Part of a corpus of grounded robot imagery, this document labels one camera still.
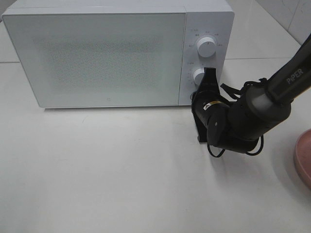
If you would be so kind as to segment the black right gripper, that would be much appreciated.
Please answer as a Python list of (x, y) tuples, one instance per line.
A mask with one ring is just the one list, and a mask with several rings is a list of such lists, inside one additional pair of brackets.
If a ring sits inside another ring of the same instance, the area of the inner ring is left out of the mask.
[(216, 68), (204, 68), (204, 76), (191, 103), (200, 143), (229, 143), (228, 110), (227, 101), (220, 95)]

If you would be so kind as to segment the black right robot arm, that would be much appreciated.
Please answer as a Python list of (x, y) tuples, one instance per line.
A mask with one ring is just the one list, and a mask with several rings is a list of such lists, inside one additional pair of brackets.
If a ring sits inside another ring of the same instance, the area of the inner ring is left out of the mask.
[(204, 68), (191, 97), (198, 142), (256, 156), (266, 132), (286, 120), (293, 100), (311, 86), (311, 39), (271, 78), (247, 81), (241, 89), (219, 85), (215, 68)]

